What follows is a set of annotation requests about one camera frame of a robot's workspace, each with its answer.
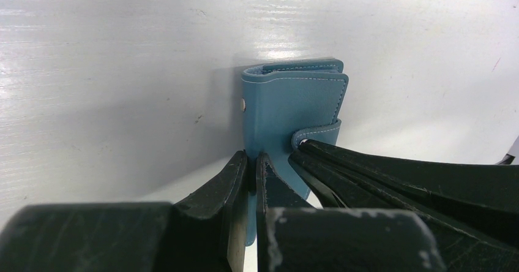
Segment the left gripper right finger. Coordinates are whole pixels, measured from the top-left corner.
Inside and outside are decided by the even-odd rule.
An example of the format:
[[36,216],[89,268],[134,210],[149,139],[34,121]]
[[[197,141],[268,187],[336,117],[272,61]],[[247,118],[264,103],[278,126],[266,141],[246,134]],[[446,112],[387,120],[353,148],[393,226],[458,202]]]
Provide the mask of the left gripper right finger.
[[317,209],[256,160],[259,271],[445,271],[425,222],[405,210]]

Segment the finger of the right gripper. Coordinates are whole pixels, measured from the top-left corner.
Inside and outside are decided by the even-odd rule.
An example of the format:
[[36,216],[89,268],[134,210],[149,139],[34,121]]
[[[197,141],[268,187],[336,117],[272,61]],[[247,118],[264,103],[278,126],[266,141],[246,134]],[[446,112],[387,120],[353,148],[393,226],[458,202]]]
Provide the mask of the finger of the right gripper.
[[300,151],[518,247],[518,166],[416,161],[308,140]]
[[301,151],[292,153],[289,162],[326,206],[401,209],[417,214],[432,232],[449,271],[518,270],[518,247],[485,235],[376,181],[335,168]]

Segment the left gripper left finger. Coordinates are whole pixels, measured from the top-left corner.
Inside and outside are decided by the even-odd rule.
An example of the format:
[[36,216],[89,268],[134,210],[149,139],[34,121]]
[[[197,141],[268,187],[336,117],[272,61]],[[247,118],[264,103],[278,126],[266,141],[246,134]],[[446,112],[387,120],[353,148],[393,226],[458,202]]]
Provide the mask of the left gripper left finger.
[[177,203],[28,205],[1,232],[2,271],[242,271],[247,156]]

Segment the blue leather card holder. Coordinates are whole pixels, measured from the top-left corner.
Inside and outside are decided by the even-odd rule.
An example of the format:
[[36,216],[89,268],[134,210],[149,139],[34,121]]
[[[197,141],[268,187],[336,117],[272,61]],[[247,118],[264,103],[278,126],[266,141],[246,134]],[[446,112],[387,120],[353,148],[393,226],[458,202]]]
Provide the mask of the blue leather card holder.
[[335,145],[338,115],[349,78],[335,58],[285,61],[242,73],[244,149],[251,164],[267,153],[284,182],[302,198],[310,188],[293,170],[289,155],[304,139]]

